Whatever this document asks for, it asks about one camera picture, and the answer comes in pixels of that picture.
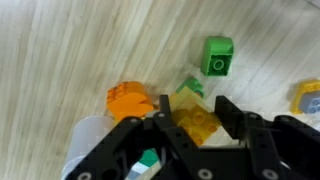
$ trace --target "wood grain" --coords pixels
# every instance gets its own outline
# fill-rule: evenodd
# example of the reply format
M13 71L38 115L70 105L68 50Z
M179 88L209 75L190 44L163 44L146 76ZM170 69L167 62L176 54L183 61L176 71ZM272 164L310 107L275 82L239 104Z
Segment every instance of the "wood grain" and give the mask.
M210 105L288 113L295 84L320 76L319 17L303 0L0 0L0 179L59 179L73 126L122 81L156 101L195 76ZM209 35L234 40L228 77L200 73Z

